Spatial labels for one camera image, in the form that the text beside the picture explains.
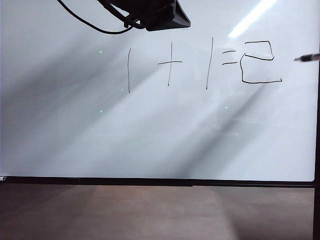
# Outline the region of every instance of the whiteboard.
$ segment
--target whiteboard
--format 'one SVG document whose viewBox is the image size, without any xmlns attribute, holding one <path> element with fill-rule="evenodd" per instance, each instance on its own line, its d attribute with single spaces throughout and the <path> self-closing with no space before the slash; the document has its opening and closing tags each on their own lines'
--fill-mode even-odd
<svg viewBox="0 0 320 240">
<path fill-rule="evenodd" d="M 320 2 L 180 4 L 191 28 L 105 35 L 55 0 L 1 1 L 1 175 L 313 181 L 319 63 L 293 59 L 319 52 Z"/>
</svg>

